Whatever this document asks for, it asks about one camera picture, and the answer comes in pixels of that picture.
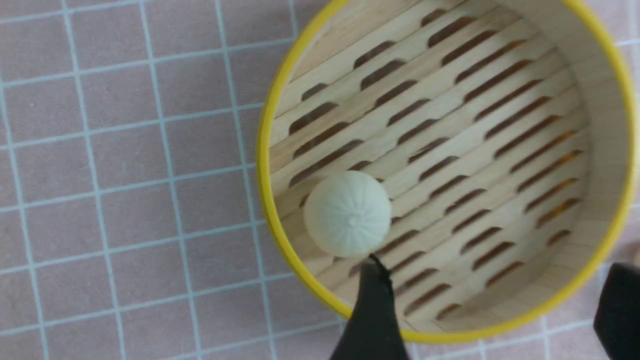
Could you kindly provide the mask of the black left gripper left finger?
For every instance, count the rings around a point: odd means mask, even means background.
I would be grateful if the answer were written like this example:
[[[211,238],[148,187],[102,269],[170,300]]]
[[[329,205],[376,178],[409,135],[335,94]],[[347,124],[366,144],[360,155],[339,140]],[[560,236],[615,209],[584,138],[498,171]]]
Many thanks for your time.
[[[409,360],[395,310],[393,282],[374,254],[359,267],[355,306],[331,360]]]

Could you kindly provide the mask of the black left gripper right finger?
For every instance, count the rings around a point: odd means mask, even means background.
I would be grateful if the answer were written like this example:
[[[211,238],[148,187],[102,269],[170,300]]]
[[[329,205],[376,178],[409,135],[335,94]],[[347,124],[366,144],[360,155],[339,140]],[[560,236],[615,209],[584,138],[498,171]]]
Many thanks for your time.
[[[640,358],[640,269],[611,265],[595,313],[594,331],[611,360]]]

